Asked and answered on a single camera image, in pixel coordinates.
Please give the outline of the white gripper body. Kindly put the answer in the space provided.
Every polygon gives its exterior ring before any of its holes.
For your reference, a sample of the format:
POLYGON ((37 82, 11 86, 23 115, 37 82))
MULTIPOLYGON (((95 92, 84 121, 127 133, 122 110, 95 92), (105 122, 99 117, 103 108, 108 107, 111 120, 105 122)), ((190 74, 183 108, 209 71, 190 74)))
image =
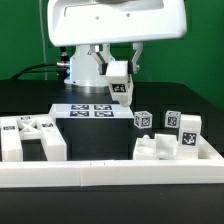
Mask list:
POLYGON ((180 38, 184 0, 49 0, 48 33, 56 46, 180 38))

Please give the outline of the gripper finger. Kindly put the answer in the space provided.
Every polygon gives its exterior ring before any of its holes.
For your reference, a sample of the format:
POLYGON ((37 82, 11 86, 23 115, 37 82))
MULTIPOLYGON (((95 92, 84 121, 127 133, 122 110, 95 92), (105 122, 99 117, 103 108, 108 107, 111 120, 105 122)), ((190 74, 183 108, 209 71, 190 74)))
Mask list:
POLYGON ((142 42, 134 42, 132 44, 133 50, 135 51, 134 56, 131 61, 128 62, 128 72, 130 74, 136 74, 139 70, 139 65, 137 64, 138 59, 141 56, 143 51, 143 43, 142 42))
POLYGON ((115 58, 110 52, 109 44, 94 44, 90 46, 90 52, 93 58, 99 65, 99 74, 105 75, 107 67, 110 61, 114 61, 115 58))

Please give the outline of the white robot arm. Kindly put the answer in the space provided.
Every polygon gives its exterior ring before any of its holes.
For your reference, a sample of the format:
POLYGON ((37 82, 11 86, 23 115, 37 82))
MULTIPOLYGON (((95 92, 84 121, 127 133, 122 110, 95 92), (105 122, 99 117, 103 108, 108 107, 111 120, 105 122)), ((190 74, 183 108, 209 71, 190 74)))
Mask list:
POLYGON ((49 0, 47 22, 53 45, 76 48, 65 83, 85 92, 107 88, 102 66, 114 60, 112 44, 133 45, 135 74, 145 41, 180 38, 187 30, 184 0, 49 0))

